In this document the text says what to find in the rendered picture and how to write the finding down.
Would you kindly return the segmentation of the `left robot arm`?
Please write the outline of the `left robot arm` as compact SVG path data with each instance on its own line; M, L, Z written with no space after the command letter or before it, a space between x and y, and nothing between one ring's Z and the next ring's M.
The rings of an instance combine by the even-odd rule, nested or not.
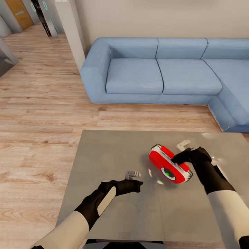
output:
M87 196L65 220L29 249L78 249L115 196L140 192L143 182L132 177L141 177L141 174L127 170L123 181L102 181L98 189Z

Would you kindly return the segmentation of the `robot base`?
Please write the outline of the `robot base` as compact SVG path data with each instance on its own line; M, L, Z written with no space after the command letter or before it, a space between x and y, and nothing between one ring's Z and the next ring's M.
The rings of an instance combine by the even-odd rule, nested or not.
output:
M150 242L96 242L96 239L87 239L81 249L168 249L162 241Z

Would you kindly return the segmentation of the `radio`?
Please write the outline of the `radio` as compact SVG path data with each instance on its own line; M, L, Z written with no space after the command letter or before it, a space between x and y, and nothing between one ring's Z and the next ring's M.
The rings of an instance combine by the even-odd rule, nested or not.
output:
M149 154L150 161L173 183L188 182L193 173L185 164L173 163L171 159L175 156L166 147L156 144L151 148Z

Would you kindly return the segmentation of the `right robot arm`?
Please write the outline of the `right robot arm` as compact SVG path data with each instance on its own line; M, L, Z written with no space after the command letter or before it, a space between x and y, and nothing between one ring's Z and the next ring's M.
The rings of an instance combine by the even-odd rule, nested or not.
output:
M224 171L204 148L187 148L189 140L176 145L179 154L171 161L192 163L211 203L226 249L249 249L249 209L229 183Z

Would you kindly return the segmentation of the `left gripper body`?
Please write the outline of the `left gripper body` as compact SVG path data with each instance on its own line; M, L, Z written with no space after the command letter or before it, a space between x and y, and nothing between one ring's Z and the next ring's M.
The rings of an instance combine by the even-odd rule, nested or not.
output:
M137 180L123 180L125 191L124 194L131 193L131 192L140 192L140 181Z

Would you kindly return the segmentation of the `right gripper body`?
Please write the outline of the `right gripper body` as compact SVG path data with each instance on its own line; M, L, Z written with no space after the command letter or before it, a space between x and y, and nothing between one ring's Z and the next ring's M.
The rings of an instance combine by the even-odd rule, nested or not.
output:
M187 151L187 150L190 150L190 148L187 148L187 149L185 149L184 151L182 151L181 153L179 153L179 154L177 154L177 155L175 155L173 158L175 158L175 160L177 161L177 163L180 165L180 164L182 164L182 163L184 163L185 161L187 161L186 160L186 158L185 158L185 152ZM188 161L187 161L188 162Z

